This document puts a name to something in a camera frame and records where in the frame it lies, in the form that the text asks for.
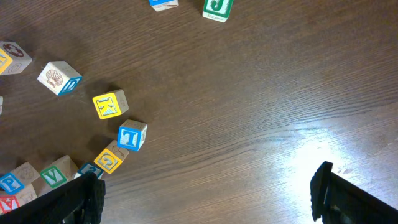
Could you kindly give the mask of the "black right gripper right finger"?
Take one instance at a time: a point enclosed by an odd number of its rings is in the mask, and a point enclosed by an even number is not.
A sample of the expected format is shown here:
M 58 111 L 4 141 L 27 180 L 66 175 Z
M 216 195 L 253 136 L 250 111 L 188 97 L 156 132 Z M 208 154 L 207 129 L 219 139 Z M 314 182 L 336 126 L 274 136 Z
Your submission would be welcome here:
M 397 224 L 397 210 L 333 173 L 325 161 L 310 181 L 312 218 L 323 223 Z

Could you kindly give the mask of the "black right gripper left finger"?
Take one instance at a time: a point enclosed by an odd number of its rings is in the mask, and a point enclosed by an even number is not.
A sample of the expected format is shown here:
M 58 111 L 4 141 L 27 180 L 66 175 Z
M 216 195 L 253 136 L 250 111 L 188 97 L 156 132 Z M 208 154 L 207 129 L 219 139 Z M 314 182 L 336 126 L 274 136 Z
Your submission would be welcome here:
M 1 224 L 100 224 L 106 194 L 105 181 L 86 173 L 37 199 L 1 215 Z

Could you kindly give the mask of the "red A block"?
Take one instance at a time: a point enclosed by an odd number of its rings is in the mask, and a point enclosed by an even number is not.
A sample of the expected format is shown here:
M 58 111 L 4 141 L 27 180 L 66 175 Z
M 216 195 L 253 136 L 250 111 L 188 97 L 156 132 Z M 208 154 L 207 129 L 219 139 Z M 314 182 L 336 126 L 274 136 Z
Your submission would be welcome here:
M 15 195 L 9 195 L 5 191 L 1 191 L 1 215 L 15 210 L 36 198 L 37 194 L 32 184 L 27 185 Z

